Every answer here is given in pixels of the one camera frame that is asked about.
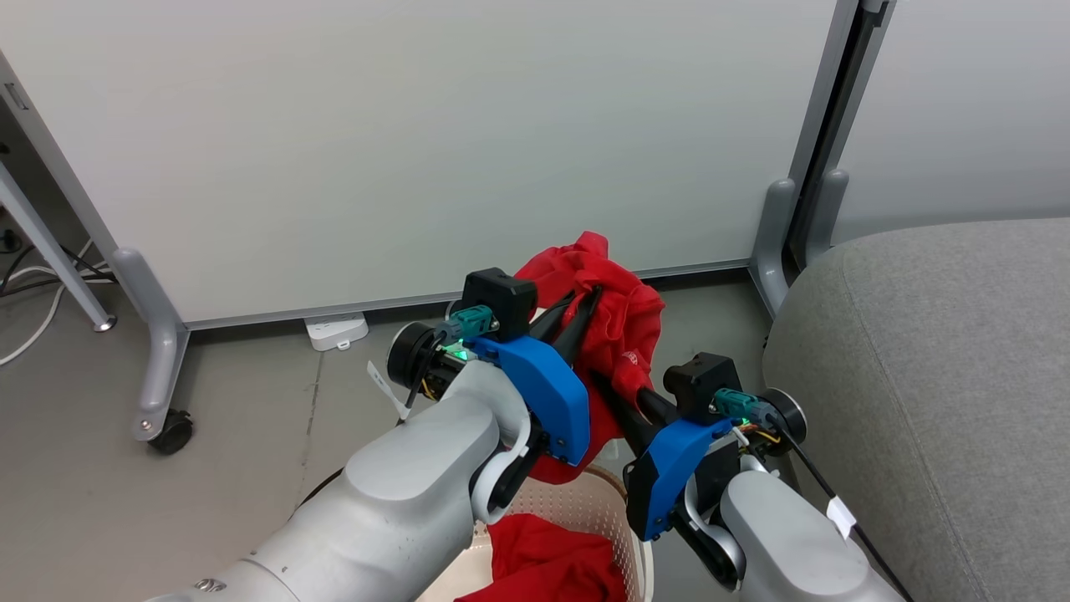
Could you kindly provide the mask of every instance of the black caster wheel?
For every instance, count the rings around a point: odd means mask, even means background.
[[[164,456],[171,456],[186,447],[193,436],[194,421],[189,420],[189,413],[169,410],[164,428],[159,430],[159,435],[149,439],[149,447]]]

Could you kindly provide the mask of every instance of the red garment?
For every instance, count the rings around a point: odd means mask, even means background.
[[[595,232],[583,232],[576,244],[550,247],[528,261],[517,272],[518,278],[535,280],[538,306],[549,308],[569,290],[576,291],[572,305],[565,312],[563,325],[576,317],[580,298],[595,284],[601,284],[598,300],[583,346],[574,367],[587,387],[591,406],[591,446],[579,466],[568,466],[552,458],[542,458],[532,477],[547,483],[571,481],[610,439],[622,436],[609,407],[587,376],[597,372],[612,375],[613,388],[636,405],[641,388],[651,385],[651,358],[661,335],[661,309],[664,304],[657,291],[636,274],[609,259],[609,241]]]
[[[624,575],[613,564],[613,543],[510,514],[491,525],[494,583],[457,602],[624,602]]]

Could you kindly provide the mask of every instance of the laundry basket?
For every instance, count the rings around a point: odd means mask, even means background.
[[[613,542],[613,560],[624,574],[628,602],[654,599],[654,552],[628,528],[624,484],[596,466],[575,481],[549,485],[529,479],[513,500],[509,514],[535,514],[571,531],[598,534]],[[492,552],[487,526],[475,527],[472,546],[439,575],[416,602],[453,602],[491,583]]]

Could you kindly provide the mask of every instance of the white power strip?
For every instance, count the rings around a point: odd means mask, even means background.
[[[317,352],[336,349],[345,352],[353,341],[364,339],[368,335],[368,322],[360,312],[305,319],[305,328],[308,329],[308,339]]]

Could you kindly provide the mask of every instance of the metal table leg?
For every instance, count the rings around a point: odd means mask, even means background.
[[[15,179],[11,176],[11,173],[2,164],[0,164],[0,204],[3,204],[7,209],[7,212],[15,218],[15,221],[22,228],[22,231],[26,232],[30,242],[41,251],[48,265],[52,269],[56,269],[56,275],[59,276],[63,284],[71,291],[71,295],[81,306],[89,320],[93,322],[93,330],[96,333],[110,330],[116,325],[116,318],[104,312],[104,308],[101,307],[96,296],[93,296],[93,293],[89,290],[89,285],[86,284],[81,279],[81,275],[78,274],[78,268],[66,257],[63,249],[60,248],[60,243],[56,241],[56,237],[45,227],[45,222],[41,220],[41,216],[30,205],[30,201],[22,194],[22,189],[18,187]]]

